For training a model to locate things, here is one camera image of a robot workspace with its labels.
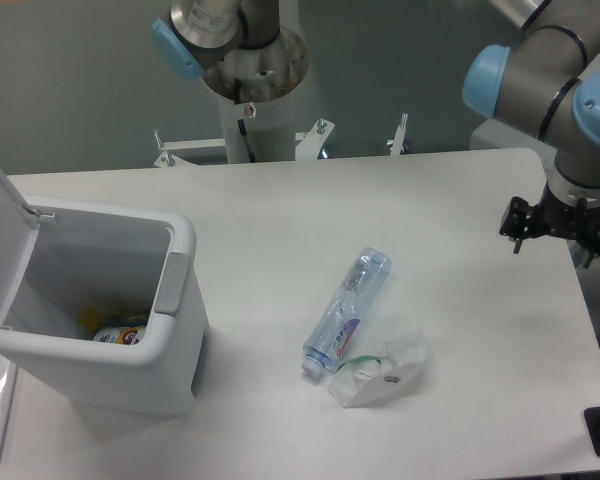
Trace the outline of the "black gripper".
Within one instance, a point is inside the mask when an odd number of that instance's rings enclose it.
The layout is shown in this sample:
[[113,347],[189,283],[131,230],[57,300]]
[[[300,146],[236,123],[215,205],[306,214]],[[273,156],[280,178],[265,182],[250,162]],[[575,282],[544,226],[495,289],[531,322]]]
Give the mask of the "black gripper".
[[574,206],[567,205],[546,186],[535,206],[517,196],[510,200],[499,234],[514,243],[514,254],[520,253],[525,240],[542,236],[575,241],[584,250],[578,266],[588,268],[600,257],[600,205],[591,206],[583,195]]

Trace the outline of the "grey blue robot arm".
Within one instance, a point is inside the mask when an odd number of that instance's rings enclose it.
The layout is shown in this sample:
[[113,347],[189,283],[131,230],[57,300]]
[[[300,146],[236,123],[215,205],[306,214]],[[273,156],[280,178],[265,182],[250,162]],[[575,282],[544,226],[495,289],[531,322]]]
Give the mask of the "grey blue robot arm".
[[[484,48],[462,88],[479,114],[553,147],[540,201],[514,198],[500,232],[516,245],[541,236],[571,240],[600,257],[600,1],[501,1],[525,40]],[[280,21],[275,1],[175,1],[151,36],[182,77],[216,96],[232,163],[297,158],[289,98],[308,51]]]

